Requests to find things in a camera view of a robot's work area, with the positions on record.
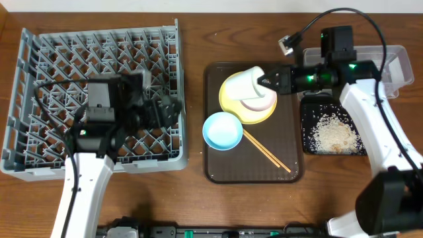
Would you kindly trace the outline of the yellow round plate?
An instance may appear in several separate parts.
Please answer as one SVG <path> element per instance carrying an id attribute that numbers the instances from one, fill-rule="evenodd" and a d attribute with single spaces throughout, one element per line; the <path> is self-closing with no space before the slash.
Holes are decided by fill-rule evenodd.
<path id="1" fill-rule="evenodd" d="M 231 79 L 232 77 L 240 74 L 241 72 L 237 72 L 226 78 L 222 83 L 220 90 L 219 90 L 219 104 L 224 112 L 231 113 L 235 115 L 242 124 L 257 124 L 265 121 L 269 118 L 276 109 L 277 99 L 273 102 L 273 104 L 263 111 L 253 111 L 245 107 L 241 101 L 239 100 L 231 100 L 227 95 L 225 90 L 226 82 Z"/>

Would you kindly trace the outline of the spilled rice pile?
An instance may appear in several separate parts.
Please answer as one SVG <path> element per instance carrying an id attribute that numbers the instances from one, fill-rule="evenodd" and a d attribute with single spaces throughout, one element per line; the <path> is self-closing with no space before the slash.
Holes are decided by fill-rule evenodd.
<path id="1" fill-rule="evenodd" d="M 324 114 L 311 130 L 311 151 L 317 154 L 357 154 L 364 148 L 352 125 L 336 114 Z"/>

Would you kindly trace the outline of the pale green plastic cup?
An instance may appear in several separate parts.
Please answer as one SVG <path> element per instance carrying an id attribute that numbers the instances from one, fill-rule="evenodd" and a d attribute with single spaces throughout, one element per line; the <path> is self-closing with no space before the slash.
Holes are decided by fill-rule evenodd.
<path id="1" fill-rule="evenodd" d="M 231 100 L 262 98 L 266 95 L 264 87 L 258 84 L 258 78 L 264 75 L 259 66 L 254 66 L 226 80 L 225 90 Z"/>

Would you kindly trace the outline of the grey plastic dishwasher rack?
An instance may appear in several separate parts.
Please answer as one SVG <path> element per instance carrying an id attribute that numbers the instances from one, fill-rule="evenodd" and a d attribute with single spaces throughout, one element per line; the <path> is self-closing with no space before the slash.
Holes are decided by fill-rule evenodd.
<path id="1" fill-rule="evenodd" d="M 32 34 L 23 30 L 1 152 L 1 171 L 25 181 L 62 179 L 60 134 L 88 101 L 85 79 L 100 73 L 152 74 L 146 96 L 184 102 L 179 27 Z"/>

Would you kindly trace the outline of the wooden chopstick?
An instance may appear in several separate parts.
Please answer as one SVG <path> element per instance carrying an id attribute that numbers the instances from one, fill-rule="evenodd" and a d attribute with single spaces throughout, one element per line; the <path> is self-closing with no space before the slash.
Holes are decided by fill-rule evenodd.
<path id="1" fill-rule="evenodd" d="M 267 157 L 277 168 L 280 168 L 281 165 L 269 154 L 265 148 L 254 138 L 252 137 L 245 129 L 243 129 L 243 135 L 265 156 Z"/>
<path id="2" fill-rule="evenodd" d="M 271 156 L 281 165 L 281 168 L 285 169 L 288 173 L 291 173 L 291 169 L 289 169 L 285 164 L 283 164 L 273 153 L 271 153 L 267 148 L 265 150 L 271 154 Z"/>

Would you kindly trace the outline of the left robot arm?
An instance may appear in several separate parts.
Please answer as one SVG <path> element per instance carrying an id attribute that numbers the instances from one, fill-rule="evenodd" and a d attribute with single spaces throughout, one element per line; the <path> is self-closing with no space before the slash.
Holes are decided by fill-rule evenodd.
<path id="1" fill-rule="evenodd" d="M 104 193 L 126 138 L 178 122 L 182 103 L 149 98 L 148 70 L 87 79 L 88 101 L 65 133 L 65 178 L 52 237 L 94 237 Z"/>

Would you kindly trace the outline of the wooden chopstick right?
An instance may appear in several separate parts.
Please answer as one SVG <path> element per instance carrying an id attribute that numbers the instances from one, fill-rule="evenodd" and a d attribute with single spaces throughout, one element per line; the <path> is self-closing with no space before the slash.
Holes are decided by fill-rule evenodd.
<path id="1" fill-rule="evenodd" d="M 285 164 L 283 164 L 273 153 L 271 153 L 267 148 L 265 150 L 271 154 L 271 156 L 281 165 L 281 168 L 285 169 L 288 173 L 291 173 L 291 169 L 289 169 Z"/>

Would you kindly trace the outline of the light blue small plate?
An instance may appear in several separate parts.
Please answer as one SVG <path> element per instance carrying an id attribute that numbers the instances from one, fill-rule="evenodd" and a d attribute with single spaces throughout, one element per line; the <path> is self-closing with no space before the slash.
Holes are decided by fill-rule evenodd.
<path id="1" fill-rule="evenodd" d="M 204 141 L 213 149 L 227 151 L 236 147 L 243 138 L 240 120 L 228 112 L 216 112 L 203 124 Z"/>

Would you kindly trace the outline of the wooden chopstick left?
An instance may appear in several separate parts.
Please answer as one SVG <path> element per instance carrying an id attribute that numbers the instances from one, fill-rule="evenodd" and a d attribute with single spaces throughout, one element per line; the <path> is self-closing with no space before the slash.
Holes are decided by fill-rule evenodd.
<path id="1" fill-rule="evenodd" d="M 252 137 L 245 129 L 243 129 L 243 135 L 265 156 L 267 157 L 277 168 L 280 168 L 281 165 L 269 154 L 265 148 L 254 138 Z"/>

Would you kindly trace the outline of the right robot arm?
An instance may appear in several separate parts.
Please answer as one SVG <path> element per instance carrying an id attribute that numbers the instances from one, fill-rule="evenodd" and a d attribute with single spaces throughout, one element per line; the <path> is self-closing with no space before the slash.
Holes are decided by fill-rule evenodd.
<path id="1" fill-rule="evenodd" d="M 283 65 L 257 82 L 281 95 L 332 89 L 361 137 L 373 178 L 353 211 L 327 221 L 329 236 L 377 237 L 422 229 L 422 155 L 404 134 L 371 60 Z"/>

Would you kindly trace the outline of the pink white bowl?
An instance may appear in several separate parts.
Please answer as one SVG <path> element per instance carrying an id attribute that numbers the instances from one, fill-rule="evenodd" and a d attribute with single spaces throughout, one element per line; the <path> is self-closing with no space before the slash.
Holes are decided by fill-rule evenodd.
<path id="1" fill-rule="evenodd" d="M 241 101 L 241 104 L 249 110 L 259 112 L 270 108 L 276 102 L 276 99 L 276 92 L 269 91 L 262 98 L 245 99 Z"/>

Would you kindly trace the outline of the clear plastic waste bin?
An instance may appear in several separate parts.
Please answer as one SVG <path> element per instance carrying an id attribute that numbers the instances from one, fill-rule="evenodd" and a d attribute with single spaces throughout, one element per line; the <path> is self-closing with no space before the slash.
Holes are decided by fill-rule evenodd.
<path id="1" fill-rule="evenodd" d="M 371 60 L 379 71 L 383 60 L 382 46 L 354 46 L 357 51 L 358 61 Z M 324 63 L 321 57 L 320 48 L 307 48 L 303 51 L 304 65 L 313 66 L 318 63 Z M 385 90 L 385 99 L 395 99 L 399 95 L 399 89 L 414 82 L 414 74 L 410 59 L 405 47 L 400 45 L 387 45 L 387 57 L 383 73 L 381 74 L 383 88 Z M 310 92 L 297 93 L 298 101 L 306 95 L 313 95 Z"/>

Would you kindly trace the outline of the dark brown serving tray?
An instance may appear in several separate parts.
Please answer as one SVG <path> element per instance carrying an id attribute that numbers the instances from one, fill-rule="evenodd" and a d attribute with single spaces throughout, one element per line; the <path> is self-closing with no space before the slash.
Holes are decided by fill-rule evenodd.
<path id="1" fill-rule="evenodd" d="M 269 72 L 277 62 L 215 62 L 204 71 L 204 117 L 221 112 L 218 94 L 224 80 L 253 66 Z M 216 184 L 293 183 L 303 174 L 299 103 L 295 95 L 279 96 L 275 111 L 263 122 L 245 125 L 255 139 L 291 171 L 278 168 L 247 138 L 233 149 L 218 151 L 204 146 L 204 173 Z"/>

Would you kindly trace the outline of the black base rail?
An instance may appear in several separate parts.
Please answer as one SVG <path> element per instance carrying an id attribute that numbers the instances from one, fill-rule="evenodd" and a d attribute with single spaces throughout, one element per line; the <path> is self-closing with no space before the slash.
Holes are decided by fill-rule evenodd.
<path id="1" fill-rule="evenodd" d="M 141 222 L 136 218 L 117 218 L 97 228 L 96 237 L 138 238 L 267 238 L 326 237 L 326 231 L 309 224 L 292 222 L 281 227 L 179 226 L 175 222 Z"/>

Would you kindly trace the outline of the black rectangular waste tray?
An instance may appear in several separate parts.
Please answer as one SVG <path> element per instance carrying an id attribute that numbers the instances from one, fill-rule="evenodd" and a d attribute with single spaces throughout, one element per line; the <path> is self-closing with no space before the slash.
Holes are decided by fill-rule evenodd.
<path id="1" fill-rule="evenodd" d="M 324 114 L 336 114 L 338 118 L 352 125 L 353 130 L 358 133 L 350 115 L 330 95 L 307 95 L 300 101 L 301 135 L 303 150 L 309 154 L 317 154 L 311 151 L 311 130 L 317 125 L 320 117 Z M 366 155 L 365 147 L 357 154 L 317 154 L 317 155 Z"/>

